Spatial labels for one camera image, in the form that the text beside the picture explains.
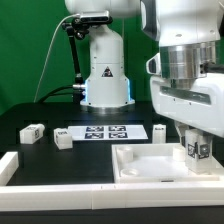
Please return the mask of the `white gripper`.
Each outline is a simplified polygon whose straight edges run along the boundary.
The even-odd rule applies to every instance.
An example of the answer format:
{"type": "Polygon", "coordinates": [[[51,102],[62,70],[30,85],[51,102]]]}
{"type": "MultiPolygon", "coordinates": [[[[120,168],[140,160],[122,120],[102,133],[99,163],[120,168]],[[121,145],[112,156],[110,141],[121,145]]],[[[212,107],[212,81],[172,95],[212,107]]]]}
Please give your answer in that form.
{"type": "MultiPolygon", "coordinates": [[[[205,78],[196,79],[189,90],[172,88],[168,80],[154,75],[150,89],[156,113],[175,120],[182,146],[187,125],[224,138],[224,74],[208,73],[205,78]]],[[[202,157],[210,156],[212,140],[210,134],[201,136],[202,157]]]]}

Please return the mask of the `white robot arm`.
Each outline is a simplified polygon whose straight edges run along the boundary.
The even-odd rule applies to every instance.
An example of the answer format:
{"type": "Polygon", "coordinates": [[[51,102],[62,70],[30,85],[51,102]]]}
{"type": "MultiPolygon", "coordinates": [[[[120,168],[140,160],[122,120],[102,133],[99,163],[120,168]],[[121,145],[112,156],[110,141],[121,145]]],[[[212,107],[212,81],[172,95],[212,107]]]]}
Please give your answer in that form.
{"type": "Polygon", "coordinates": [[[126,21],[129,64],[158,47],[150,71],[151,99],[165,117],[224,138],[224,72],[217,43],[224,0],[65,0],[73,28],[90,38],[86,108],[121,108],[132,102],[124,75],[123,38],[108,27],[126,21]]]}

